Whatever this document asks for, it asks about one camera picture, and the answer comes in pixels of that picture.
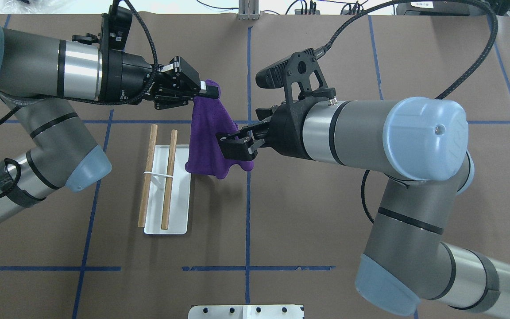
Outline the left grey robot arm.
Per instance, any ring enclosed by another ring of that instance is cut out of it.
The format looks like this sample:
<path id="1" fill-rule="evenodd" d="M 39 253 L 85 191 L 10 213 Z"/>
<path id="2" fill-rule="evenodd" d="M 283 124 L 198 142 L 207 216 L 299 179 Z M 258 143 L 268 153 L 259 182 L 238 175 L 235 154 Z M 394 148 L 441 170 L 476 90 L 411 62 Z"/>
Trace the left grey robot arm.
<path id="1" fill-rule="evenodd" d="M 0 26 L 0 99 L 35 147 L 0 161 L 0 223 L 67 187 L 79 192 L 112 169 L 70 101 L 156 109 L 219 97 L 182 57 L 168 65 L 124 52 L 129 27 L 103 20 L 99 36 L 71 41 Z"/>

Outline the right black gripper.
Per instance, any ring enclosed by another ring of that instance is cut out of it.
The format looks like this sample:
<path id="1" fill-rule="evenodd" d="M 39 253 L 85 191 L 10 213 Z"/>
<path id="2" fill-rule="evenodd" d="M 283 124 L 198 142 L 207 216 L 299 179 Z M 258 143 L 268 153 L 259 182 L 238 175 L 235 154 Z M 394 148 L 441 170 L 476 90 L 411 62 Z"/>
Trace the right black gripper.
<path id="1" fill-rule="evenodd" d="M 257 108 L 259 122 L 235 133 L 218 133 L 218 145 L 227 160 L 253 161 L 257 149 L 271 147 L 283 156 L 311 160 L 303 137 L 305 120 L 310 110 L 326 104 L 326 99 L 306 98 L 284 101 L 269 108 Z"/>

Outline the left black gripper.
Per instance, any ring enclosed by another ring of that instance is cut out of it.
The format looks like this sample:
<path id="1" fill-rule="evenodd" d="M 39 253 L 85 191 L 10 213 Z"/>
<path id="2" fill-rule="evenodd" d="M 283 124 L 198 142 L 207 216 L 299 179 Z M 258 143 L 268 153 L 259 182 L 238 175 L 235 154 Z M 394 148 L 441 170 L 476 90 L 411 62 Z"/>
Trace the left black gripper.
<path id="1" fill-rule="evenodd" d="M 118 50 L 108 52 L 101 80 L 100 101 L 137 105 L 153 101 L 155 109 L 185 106 L 195 97 L 218 99 L 217 86 L 200 80 L 200 75 L 182 56 L 167 65 L 153 67 L 142 56 Z"/>

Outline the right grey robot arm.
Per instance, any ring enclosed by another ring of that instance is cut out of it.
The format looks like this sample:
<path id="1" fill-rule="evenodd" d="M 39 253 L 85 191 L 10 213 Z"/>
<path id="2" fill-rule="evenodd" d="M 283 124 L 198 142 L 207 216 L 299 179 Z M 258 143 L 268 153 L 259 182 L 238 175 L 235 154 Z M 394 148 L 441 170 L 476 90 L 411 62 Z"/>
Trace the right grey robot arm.
<path id="1" fill-rule="evenodd" d="M 510 319 L 510 265 L 442 241 L 455 198 L 475 174 L 458 103 L 306 97 L 256 112 L 259 122 L 216 134 L 225 158 L 251 161 L 271 147 L 388 176 L 355 280 L 364 299 L 400 316 L 434 300 Z"/>

